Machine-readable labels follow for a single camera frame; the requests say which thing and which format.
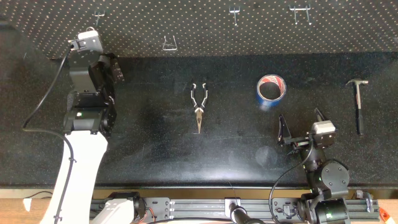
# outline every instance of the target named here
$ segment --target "tape roll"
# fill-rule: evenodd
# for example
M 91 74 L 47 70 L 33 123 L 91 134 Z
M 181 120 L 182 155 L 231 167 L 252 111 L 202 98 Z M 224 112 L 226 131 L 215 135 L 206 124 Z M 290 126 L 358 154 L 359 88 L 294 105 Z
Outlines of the tape roll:
M 280 90 L 280 96 L 274 99 L 269 99 L 267 96 L 264 96 L 260 92 L 260 87 L 265 83 L 275 83 Z M 265 75 L 263 76 L 260 81 L 257 83 L 257 99 L 261 105 L 264 106 L 276 106 L 279 104 L 279 101 L 285 96 L 286 94 L 286 83 L 283 78 L 278 75 Z

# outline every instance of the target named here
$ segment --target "hammer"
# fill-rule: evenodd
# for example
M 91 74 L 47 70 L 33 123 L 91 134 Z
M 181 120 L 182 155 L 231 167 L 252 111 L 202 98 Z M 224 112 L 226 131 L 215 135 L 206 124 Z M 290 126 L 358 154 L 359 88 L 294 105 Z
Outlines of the hammer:
M 361 111 L 361 95 L 359 94 L 359 85 L 360 84 L 368 84 L 369 81 L 362 80 L 360 78 L 354 78 L 354 79 L 348 81 L 348 83 L 346 85 L 348 85 L 351 82 L 354 83 L 354 85 L 356 87 L 356 104 L 358 106 L 357 110 L 356 110 L 357 131 L 358 131 L 358 134 L 360 136 L 362 136 L 364 134 L 364 132 L 363 132 L 363 117 L 362 117 L 362 111 Z

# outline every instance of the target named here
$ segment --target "black table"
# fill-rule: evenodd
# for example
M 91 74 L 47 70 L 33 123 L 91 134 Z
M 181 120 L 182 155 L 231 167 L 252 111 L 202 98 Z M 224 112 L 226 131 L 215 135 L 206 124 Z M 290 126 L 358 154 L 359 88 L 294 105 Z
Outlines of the black table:
M 21 124 L 57 63 L 13 35 L 0 56 L 0 186 L 51 188 L 63 143 L 48 134 L 24 133 Z M 118 117 L 97 187 L 271 187 L 300 162 L 298 154 L 288 156 L 289 148 L 276 145 L 278 115 L 283 113 L 293 137 L 299 137 L 315 122 L 316 107 L 338 128 L 326 156 L 350 168 L 351 187 L 398 187 L 397 53 L 121 58 L 120 64 L 126 81 L 116 86 Z M 256 100 L 256 83 L 268 73 L 284 78 L 287 94 L 265 112 Z M 354 89 L 345 86 L 356 77 L 369 80 L 361 87 L 363 138 L 356 134 Z M 209 90 L 201 134 L 189 97 L 193 82 L 206 82 Z M 65 70 L 30 125 L 61 130 L 71 89 Z M 306 187 L 303 169 L 293 170 L 279 186 Z

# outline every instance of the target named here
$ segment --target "pegboard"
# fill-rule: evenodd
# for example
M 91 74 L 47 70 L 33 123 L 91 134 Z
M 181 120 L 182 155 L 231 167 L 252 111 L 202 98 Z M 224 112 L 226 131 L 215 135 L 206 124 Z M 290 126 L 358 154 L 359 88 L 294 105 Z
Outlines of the pegboard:
M 2 14 L 48 58 L 95 27 L 105 52 L 166 57 L 398 51 L 398 2 L 392 0 L 0 0 Z M 310 5 L 305 11 L 290 7 Z M 237 26 L 230 8 L 239 8 Z M 177 42 L 176 51 L 164 51 Z

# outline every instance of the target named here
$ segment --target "pliers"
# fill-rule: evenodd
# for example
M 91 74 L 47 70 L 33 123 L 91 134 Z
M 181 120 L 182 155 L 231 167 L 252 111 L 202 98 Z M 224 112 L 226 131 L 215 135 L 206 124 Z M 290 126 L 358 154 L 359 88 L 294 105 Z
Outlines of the pliers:
M 196 84 L 192 84 L 192 89 L 191 89 L 191 100 L 193 104 L 193 109 L 195 110 L 195 113 L 197 114 L 197 124 L 198 124 L 198 131 L 200 133 L 200 126 L 201 126 L 201 114 L 205 112 L 205 105 L 207 103 L 207 95 L 208 95 L 208 90 L 206 87 L 206 83 L 202 84 L 203 90 L 205 91 L 205 97 L 203 98 L 203 101 L 200 106 L 198 106 L 196 100 L 195 100 L 195 90 L 197 88 Z

